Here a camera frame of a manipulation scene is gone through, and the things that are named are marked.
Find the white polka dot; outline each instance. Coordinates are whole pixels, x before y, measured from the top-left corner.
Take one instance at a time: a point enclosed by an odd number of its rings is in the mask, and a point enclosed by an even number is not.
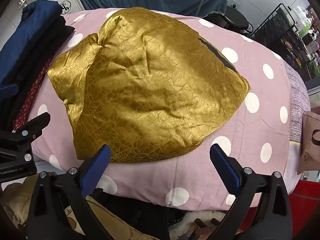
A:
[[[101,178],[97,184],[97,187],[102,188],[104,192],[106,192],[110,195],[116,194],[116,192],[118,190],[117,184],[114,182],[113,179],[111,179],[107,175],[101,176]]]
[[[231,142],[230,140],[225,136],[218,136],[215,138],[211,145],[217,143],[220,148],[224,151],[224,153],[229,156],[231,152]]]
[[[170,16],[168,13],[165,13],[165,12],[156,12],[156,13]]]
[[[58,162],[57,157],[54,156],[53,154],[50,155],[49,163],[50,163],[53,167],[56,167],[57,169],[62,170],[61,167],[60,167],[60,164],[59,164],[59,162]]]
[[[277,59],[281,59],[281,57],[278,55],[278,54],[276,54],[276,53],[274,53],[274,52],[272,52],[273,53],[273,55],[275,55],[275,57],[277,58]]]
[[[165,202],[177,207],[183,205],[189,199],[189,193],[182,187],[175,187],[165,196]]]
[[[273,70],[268,64],[263,64],[263,72],[268,79],[273,79]]]
[[[288,110],[285,106],[280,108],[280,120],[283,123],[286,123],[288,120]]]
[[[81,21],[84,17],[85,17],[85,14],[82,14],[82,15],[78,16],[76,19],[74,19],[73,21],[74,22]]]
[[[107,15],[106,15],[106,18],[109,18],[111,15],[113,15],[117,11],[118,10],[114,10],[114,11],[108,12]]]
[[[224,48],[222,54],[229,60],[231,63],[236,63],[238,61],[238,54],[230,48]]]
[[[259,98],[255,93],[252,92],[247,94],[247,96],[244,99],[244,103],[248,111],[252,114],[256,113],[260,106]]]
[[[245,41],[253,42],[253,40],[249,39],[248,37],[246,37],[246,36],[244,36],[244,35],[241,35],[241,37],[242,37]]]
[[[209,28],[212,28],[214,27],[214,24],[206,21],[205,19],[199,19],[199,22],[203,25],[203,26],[206,26],[206,27],[209,27]]]
[[[271,154],[272,154],[272,147],[271,147],[270,143],[265,143],[262,146],[261,152],[260,152],[261,161],[263,163],[267,163],[271,158]]]
[[[41,114],[43,114],[43,113],[45,113],[45,112],[48,112],[47,106],[46,106],[46,105],[41,105],[41,106],[39,107],[39,110],[38,110],[38,115],[41,115]]]
[[[83,38],[83,34],[78,33],[74,35],[71,40],[68,42],[68,47],[71,48],[73,46],[76,46]]]
[[[234,203],[235,200],[236,200],[236,196],[229,194],[229,195],[227,196],[227,198],[226,198],[226,204],[227,204],[228,206],[231,206],[231,205]]]

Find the blue gripper pad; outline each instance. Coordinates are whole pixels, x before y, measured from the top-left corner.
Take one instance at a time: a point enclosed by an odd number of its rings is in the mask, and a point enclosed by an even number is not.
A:
[[[82,180],[80,181],[81,185],[81,195],[86,197],[91,195],[95,190],[102,174],[106,170],[110,160],[111,160],[111,149],[109,146],[104,145],[94,156],[95,160],[91,164],[91,167],[86,172]]]
[[[18,88],[17,84],[1,87],[0,88],[0,101],[5,98],[14,96],[15,94],[18,93],[18,90],[19,90],[19,88]]]
[[[238,196],[241,180],[236,171],[228,162],[227,155],[223,152],[218,144],[214,144],[211,146],[210,159],[212,161],[212,164],[216,168],[223,184],[227,188],[229,194]]]

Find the black logo on paper bag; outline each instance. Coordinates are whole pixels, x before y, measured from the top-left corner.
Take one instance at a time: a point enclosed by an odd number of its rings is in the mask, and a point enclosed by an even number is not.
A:
[[[63,1],[60,5],[62,6],[62,15],[67,14],[71,10],[71,2],[68,0]]]

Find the gold garment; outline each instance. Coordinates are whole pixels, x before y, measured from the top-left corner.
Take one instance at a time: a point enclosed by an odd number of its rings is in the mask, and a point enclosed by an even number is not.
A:
[[[107,144],[113,163],[192,151],[250,90],[196,31],[144,8],[114,13],[98,34],[60,55],[48,75],[67,108],[78,159]]]

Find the metal bolt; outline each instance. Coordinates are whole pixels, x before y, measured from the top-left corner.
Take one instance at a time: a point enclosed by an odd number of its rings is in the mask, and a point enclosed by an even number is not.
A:
[[[43,179],[45,176],[47,176],[47,173],[45,171],[43,171],[43,172],[40,173],[39,176],[40,176],[40,178]]]
[[[76,174],[77,173],[77,168],[71,168],[70,170],[69,170],[69,173],[70,174]]]
[[[277,178],[280,178],[280,177],[281,177],[281,173],[280,173],[279,171],[276,171],[276,172],[275,172],[275,176],[276,176]]]
[[[27,154],[24,156],[24,159],[25,159],[27,162],[29,162],[29,161],[31,161],[32,157],[31,157],[31,155],[30,155],[29,153],[27,153]]]
[[[244,168],[244,172],[245,172],[246,174],[251,174],[251,173],[252,173],[252,170],[251,170],[250,168],[246,167],[246,168]]]

